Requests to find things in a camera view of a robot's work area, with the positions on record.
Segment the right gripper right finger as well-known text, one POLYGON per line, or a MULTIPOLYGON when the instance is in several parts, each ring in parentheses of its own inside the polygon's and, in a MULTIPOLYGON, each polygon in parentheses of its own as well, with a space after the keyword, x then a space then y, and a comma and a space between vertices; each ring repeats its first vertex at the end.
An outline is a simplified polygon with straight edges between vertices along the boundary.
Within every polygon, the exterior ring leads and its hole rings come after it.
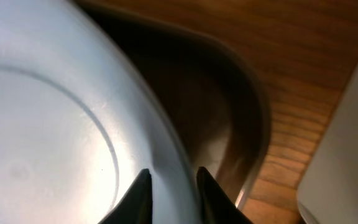
POLYGON ((201 215, 206 224, 252 224, 230 201, 207 168, 199 167, 196 174, 201 199, 201 215))

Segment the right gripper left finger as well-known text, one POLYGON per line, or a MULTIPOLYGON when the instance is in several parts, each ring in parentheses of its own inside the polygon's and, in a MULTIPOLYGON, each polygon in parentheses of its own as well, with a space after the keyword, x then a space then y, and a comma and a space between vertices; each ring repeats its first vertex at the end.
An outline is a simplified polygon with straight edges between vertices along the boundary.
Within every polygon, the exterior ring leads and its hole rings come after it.
POLYGON ((99 224, 152 224, 152 176, 142 169, 122 200, 99 224))

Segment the dark blue plate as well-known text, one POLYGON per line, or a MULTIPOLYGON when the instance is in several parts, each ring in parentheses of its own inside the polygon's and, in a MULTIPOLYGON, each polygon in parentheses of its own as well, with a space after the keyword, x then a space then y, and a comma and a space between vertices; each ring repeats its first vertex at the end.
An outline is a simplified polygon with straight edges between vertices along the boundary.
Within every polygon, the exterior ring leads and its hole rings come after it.
POLYGON ((0 1, 0 223, 100 223, 144 169, 152 223, 201 223, 184 148, 116 43, 71 1, 0 1))

